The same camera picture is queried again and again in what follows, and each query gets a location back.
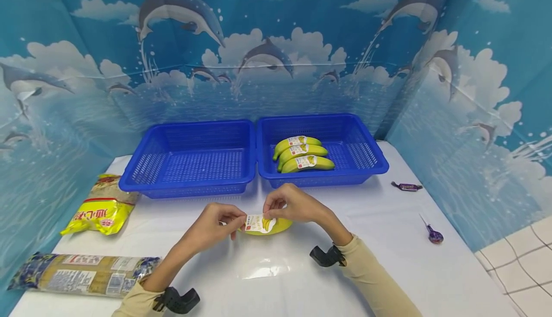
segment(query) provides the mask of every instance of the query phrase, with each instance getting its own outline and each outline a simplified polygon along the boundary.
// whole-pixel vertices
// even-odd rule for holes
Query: person's left hand
[[[197,254],[227,236],[234,240],[237,229],[244,226],[246,217],[246,213],[235,205],[210,203],[182,236],[177,246],[182,244]]]

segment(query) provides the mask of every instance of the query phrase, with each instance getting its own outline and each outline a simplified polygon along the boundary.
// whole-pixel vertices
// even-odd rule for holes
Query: banana label
[[[309,151],[309,145],[291,146],[289,148],[291,155],[306,154]]]
[[[298,146],[298,145],[301,145],[301,144],[306,144],[307,143],[307,137],[306,136],[290,137],[290,138],[287,139],[287,142],[289,143],[290,146]]]
[[[297,162],[298,169],[302,169],[305,167],[314,167],[316,166],[316,156],[308,155],[308,156],[298,157],[298,158],[295,158],[295,162]]]
[[[245,231],[269,233],[276,224],[276,219],[265,219],[262,214],[247,215]]]

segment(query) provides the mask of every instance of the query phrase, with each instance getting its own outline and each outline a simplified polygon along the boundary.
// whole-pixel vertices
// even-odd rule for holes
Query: beige sleeve
[[[337,248],[346,260],[341,270],[362,292],[376,317],[422,317],[362,240],[353,235],[349,244]]]
[[[161,317],[163,311],[153,311],[153,300],[163,292],[148,292],[137,284],[124,297],[121,306],[112,314],[112,317]]]

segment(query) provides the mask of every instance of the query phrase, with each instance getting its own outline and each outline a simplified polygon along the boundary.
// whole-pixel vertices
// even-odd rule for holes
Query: white tile wall
[[[533,287],[510,294],[527,317],[551,317],[552,296],[541,287]]]
[[[524,229],[510,234],[506,237],[506,240],[512,245],[518,257],[544,246],[542,241],[537,238],[536,234],[531,229],[531,226],[527,226]]]
[[[552,282],[552,249],[543,247],[519,259],[523,269],[537,283]]]
[[[533,229],[537,236],[546,244],[552,244],[552,217],[542,219],[533,224]]]
[[[502,281],[502,284],[504,284],[506,292],[515,292],[536,285],[531,280],[531,277],[525,273],[517,260],[509,265],[498,268],[496,274],[500,278],[500,281]]]
[[[552,216],[475,256],[520,317],[552,317]]]

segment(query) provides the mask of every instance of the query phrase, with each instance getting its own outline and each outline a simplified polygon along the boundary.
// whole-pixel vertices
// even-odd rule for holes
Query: blue printed backdrop
[[[0,289],[161,122],[352,111],[379,138],[395,124],[390,141],[472,249],[549,213],[534,190],[544,98],[525,89],[545,66],[523,43],[547,37],[525,31],[542,21],[522,5],[536,0],[0,1]],[[512,178],[525,168],[542,175]]]
[[[449,0],[388,139],[472,250],[552,214],[552,0]]]

